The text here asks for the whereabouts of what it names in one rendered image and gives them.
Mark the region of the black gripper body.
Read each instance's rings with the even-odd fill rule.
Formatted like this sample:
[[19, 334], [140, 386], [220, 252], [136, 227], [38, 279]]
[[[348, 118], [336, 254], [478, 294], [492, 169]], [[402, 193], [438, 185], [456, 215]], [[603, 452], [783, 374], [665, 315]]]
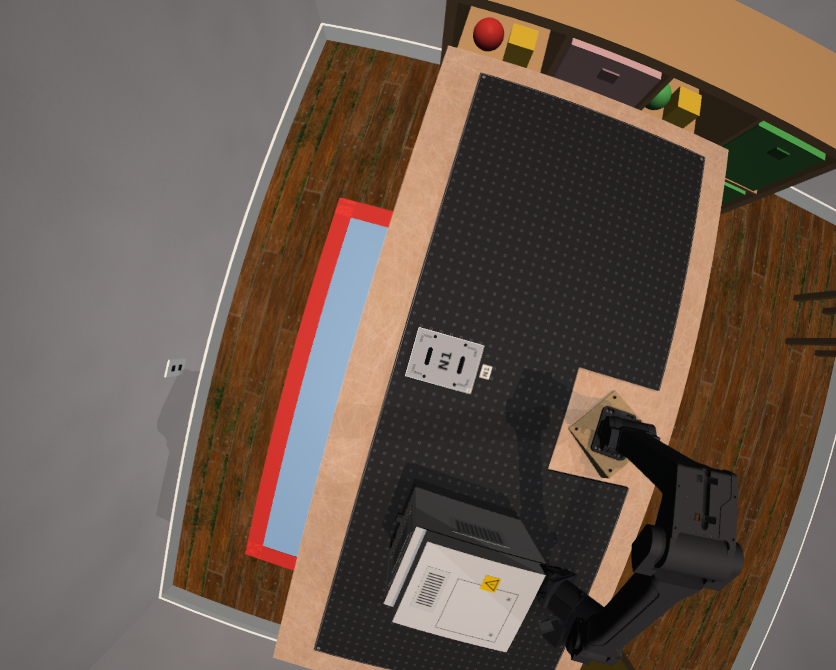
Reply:
[[552, 595], [555, 595], [572, 609], [571, 617], [574, 618], [574, 613], [578, 605], [583, 598], [589, 596], [572, 584], [576, 577], [577, 575], [575, 573], [567, 569], [552, 572], [547, 579], [543, 591], [537, 596], [539, 604], [543, 608], [547, 607]]

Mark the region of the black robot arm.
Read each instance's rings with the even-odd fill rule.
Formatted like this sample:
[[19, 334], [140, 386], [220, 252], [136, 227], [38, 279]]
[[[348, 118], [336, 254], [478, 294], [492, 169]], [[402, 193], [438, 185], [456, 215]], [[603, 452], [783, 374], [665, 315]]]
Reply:
[[682, 455], [660, 441], [653, 424], [641, 421], [605, 406], [591, 444], [596, 453], [626, 457], [663, 494], [655, 525], [646, 524], [632, 543], [635, 573], [605, 607], [583, 598], [574, 619], [552, 595], [547, 608], [556, 616], [539, 623], [554, 648], [566, 642], [571, 660], [587, 665], [614, 665], [625, 645], [675, 604], [703, 588], [720, 591], [744, 565], [736, 542], [737, 475]]

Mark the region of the dark grey machine housing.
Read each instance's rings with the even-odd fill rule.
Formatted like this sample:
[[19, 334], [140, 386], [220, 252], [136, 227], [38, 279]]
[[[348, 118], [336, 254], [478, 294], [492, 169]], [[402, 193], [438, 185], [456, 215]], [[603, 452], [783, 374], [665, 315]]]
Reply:
[[415, 479], [395, 522], [392, 622], [507, 652], [547, 570], [516, 511]]

